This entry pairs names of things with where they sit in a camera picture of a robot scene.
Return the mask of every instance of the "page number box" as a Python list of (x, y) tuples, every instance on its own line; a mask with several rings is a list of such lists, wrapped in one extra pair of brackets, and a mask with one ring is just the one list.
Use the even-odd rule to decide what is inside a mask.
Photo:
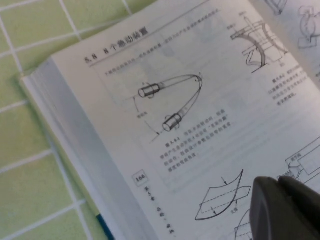
[(147, 177), (145, 171), (142, 169), (138, 171), (136, 174), (132, 176), (133, 181), (137, 185), (137, 187), (142, 186), (143, 184), (149, 182), (149, 178)]

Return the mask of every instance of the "technical illustration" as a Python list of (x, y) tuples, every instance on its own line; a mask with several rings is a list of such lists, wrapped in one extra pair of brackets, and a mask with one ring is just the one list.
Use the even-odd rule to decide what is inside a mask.
[(195, 217), (196, 221), (215, 218), (223, 214), (233, 203), (246, 198), (251, 186), (240, 186), (244, 170), (232, 182), (223, 186), (210, 187), (200, 204), (199, 211)]
[(240, 220), (239, 225), (234, 228), (234, 240), (252, 240), (252, 232), (250, 225), (250, 209), (245, 212)]
[(264, 0), (266, 4), (272, 9), (274, 15), (281, 15), (284, 11), (288, 0)]
[(285, 162), (289, 171), (286, 175), (293, 177), (315, 191), (320, 191), (320, 137), (296, 152)]
[(318, 37), (320, 37), (320, 12), (315, 14), (313, 6), (302, 6), (299, 9), (299, 15), (302, 16), (300, 30), (303, 37), (299, 38), (298, 47), (314, 48), (318, 45)]
[[(192, 86), (192, 90), (190, 91), (191, 94), (190, 96), (185, 96), (184, 99), (186, 99), (186, 102), (184, 102), (182, 105), (178, 104), (176, 112), (173, 114), (171, 112), (163, 116), (164, 120), (162, 121), (161, 126), (154, 126), (153, 124), (145, 122), (148, 127), (151, 128), (157, 135), (160, 135), (164, 132), (170, 132), (173, 129), (180, 127), (184, 117), (189, 113), (200, 95), (203, 86), (202, 76), (189, 74), (173, 77), (158, 83), (147, 83), (146, 86), (139, 88), (137, 90), (137, 95), (133, 97), (136, 110), (138, 113), (141, 113), (146, 110), (146, 104), (143, 105), (143, 102), (145, 103), (145, 101), (152, 101), (153, 98), (158, 96), (160, 97), (162, 95), (161, 93), (165, 93), (166, 90), (172, 88), (173, 86), (179, 86), (186, 83), (192, 83), (192, 85), (190, 85)], [(155, 100), (147, 103), (147, 106), (150, 108), (158, 103), (159, 101)]]
[(244, 17), (244, 20), (247, 27), (237, 31), (231, 39), (244, 39), (251, 42), (252, 45), (242, 54), (246, 57), (247, 66), (257, 66), (252, 73), (269, 63), (280, 61), (288, 53), (279, 39), (267, 30), (266, 23), (263, 21), (252, 23), (247, 17)]

